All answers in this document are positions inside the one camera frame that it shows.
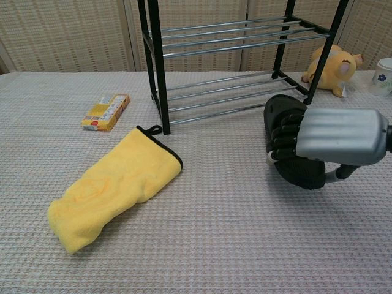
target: rack leg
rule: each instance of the rack leg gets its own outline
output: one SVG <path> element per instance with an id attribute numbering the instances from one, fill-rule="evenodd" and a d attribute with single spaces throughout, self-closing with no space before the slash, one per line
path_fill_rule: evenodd
<path id="1" fill-rule="evenodd" d="M 314 93 L 316 91 L 317 85 L 319 83 L 319 80 L 321 78 L 321 74 L 324 69 L 324 65 L 326 63 L 326 60 L 328 58 L 328 55 L 330 53 L 331 47 L 333 45 L 333 42 L 336 37 L 337 30 L 339 29 L 340 23 L 343 18 L 343 14 L 345 12 L 345 8 L 347 7 L 347 3 L 349 0 L 340 0 L 339 5 L 337 6 L 336 14 L 335 17 L 333 18 L 331 28 L 330 28 L 330 36 L 326 38 L 325 44 L 324 44 L 324 49 L 323 52 L 320 56 L 320 60 L 318 61 L 318 65 L 316 68 L 316 71 L 314 73 L 314 77 L 311 83 L 311 86 L 309 88 L 309 94 L 307 95 L 307 98 L 304 100 L 304 103 L 306 105 L 309 105 L 312 103 Z"/>
<path id="2" fill-rule="evenodd" d="M 153 37 L 155 68 L 157 71 L 160 117 L 162 119 L 163 132 L 165 135 L 167 135 L 170 134 L 170 123 L 169 123 L 169 111 L 167 106 L 164 53 L 162 49 L 162 35 L 160 33 L 158 0 L 148 0 L 147 3 L 148 3 L 148 10 L 149 10 L 150 25 L 151 25 L 151 34 Z"/>
<path id="3" fill-rule="evenodd" d="M 286 5 L 286 12 L 284 13 L 286 19 L 283 22 L 288 22 L 290 21 L 290 17 L 293 15 L 294 11 L 294 6 L 295 6 L 295 0 L 288 0 L 287 5 Z M 290 26 L 284 26 L 282 27 L 282 31 L 286 31 L 290 29 Z M 287 36 L 281 36 L 280 39 L 287 39 Z M 284 54 L 284 48 L 285 44 L 280 44 L 277 47 L 277 52 L 276 52 L 276 57 L 275 57 L 275 64 L 274 64 L 274 72 L 272 74 L 272 78 L 278 78 L 279 73 L 281 69 L 281 64 L 282 64 L 282 59 L 283 59 L 283 54 Z"/>
<path id="4" fill-rule="evenodd" d="M 138 0 L 139 6 L 139 16 L 140 16 L 140 24 L 141 30 L 143 32 L 148 33 L 148 24 L 147 24 L 147 15 L 146 15 L 146 6 L 144 0 Z M 143 45 L 145 48 L 145 55 L 146 55 L 146 63 L 147 63 L 147 70 L 148 70 L 148 79 L 149 79 L 149 87 L 151 90 L 151 98 L 152 100 L 157 99 L 157 89 L 155 88 L 155 78 L 154 78 L 154 67 L 153 67 L 153 59 L 151 57 L 152 53 L 147 46 L 145 40 L 143 40 Z"/>

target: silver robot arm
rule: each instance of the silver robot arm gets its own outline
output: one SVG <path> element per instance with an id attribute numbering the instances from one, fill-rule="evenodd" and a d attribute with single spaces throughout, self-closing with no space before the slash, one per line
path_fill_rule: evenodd
<path id="1" fill-rule="evenodd" d="M 377 110 L 313 108 L 285 117 L 271 142 L 269 163 L 295 156 L 334 162 L 341 166 L 326 173 L 326 182 L 341 181 L 392 152 L 392 126 Z"/>

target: blue flower print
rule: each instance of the blue flower print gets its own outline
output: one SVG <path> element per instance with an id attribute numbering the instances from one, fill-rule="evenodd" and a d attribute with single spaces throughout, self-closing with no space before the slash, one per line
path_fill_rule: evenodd
<path id="1" fill-rule="evenodd" d="M 386 80 L 386 76 L 384 74 L 379 75 L 378 78 L 379 81 L 385 81 Z"/>

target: beige screen panel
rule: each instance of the beige screen panel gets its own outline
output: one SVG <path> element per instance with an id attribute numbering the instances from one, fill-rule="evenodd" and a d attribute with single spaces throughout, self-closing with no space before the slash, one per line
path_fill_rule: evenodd
<path id="1" fill-rule="evenodd" d="M 330 28 L 336 12 L 338 0 L 297 0 L 294 15 L 304 18 L 318 25 Z M 286 1 L 249 1 L 249 18 L 271 17 L 274 15 L 284 15 Z M 290 29 L 297 29 L 299 26 L 291 26 Z M 276 40 L 279 37 L 265 40 Z M 305 70 L 309 65 L 311 54 L 319 46 L 322 46 L 325 39 L 307 40 L 300 43 L 290 43 L 285 46 L 284 58 L 282 61 L 283 70 Z M 244 50 L 243 70 L 269 70 L 274 66 L 277 46 L 259 47 Z"/>
<path id="2" fill-rule="evenodd" d="M 131 17 L 133 28 L 130 29 L 131 34 L 136 36 L 137 51 L 140 62 L 140 70 L 147 70 L 145 61 L 145 52 L 143 48 L 143 39 L 140 29 L 140 17 L 138 14 L 137 0 L 130 1 Z M 227 21 L 244 20 L 246 17 L 245 0 L 160 0 L 159 13 L 161 28 L 177 28 L 185 26 L 207 25 L 211 23 L 221 23 Z M 229 26 L 218 29 L 238 28 L 238 26 Z M 191 30 L 181 31 L 179 33 L 197 33 L 205 32 L 206 30 Z M 241 33 L 219 34 L 213 36 L 192 37 L 186 39 L 172 40 L 164 42 L 164 44 L 178 43 L 178 42 L 193 42 L 202 40 L 211 40 L 215 38 L 237 37 L 243 35 Z M 225 42 L 214 45 L 197 45 L 187 48 L 165 50 L 165 53 L 176 53 L 180 51 L 198 51 L 203 49 L 218 48 L 223 46 L 239 45 L 242 41 Z M 227 51 L 223 53 L 211 53 L 205 55 L 189 56 L 185 58 L 175 58 L 165 60 L 165 70 L 184 70 L 184 71 L 198 71 L 198 70 L 239 70 L 241 62 L 241 50 Z"/>
<path id="3" fill-rule="evenodd" d="M 122 0 L 1 1 L 0 38 L 17 70 L 132 70 L 123 10 Z"/>
<path id="4" fill-rule="evenodd" d="M 392 57 L 392 1 L 355 1 L 339 45 L 350 53 L 362 53 L 363 70 L 374 70 L 379 59 Z"/>

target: black robotic finger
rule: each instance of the black robotic finger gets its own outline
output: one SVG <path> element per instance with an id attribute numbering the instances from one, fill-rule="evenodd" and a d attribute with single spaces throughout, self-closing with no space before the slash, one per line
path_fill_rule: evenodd
<path id="1" fill-rule="evenodd" d="M 285 126 L 287 124 L 301 124 L 303 118 L 303 114 L 292 113 L 281 120 L 281 126 Z"/>
<path id="2" fill-rule="evenodd" d="M 283 135 L 285 137 L 289 137 L 289 136 L 296 137 L 299 131 L 300 131 L 299 124 L 287 124 L 284 126 L 277 127 L 271 133 L 271 141 L 273 141 L 275 138 L 282 137 Z"/>
<path id="3" fill-rule="evenodd" d="M 271 152 L 271 158 L 276 161 L 294 157 L 296 157 L 296 154 L 293 148 L 277 149 Z"/>
<path id="4" fill-rule="evenodd" d="M 271 140 L 271 146 L 274 150 L 282 147 L 293 148 L 296 146 L 296 137 L 279 137 Z"/>

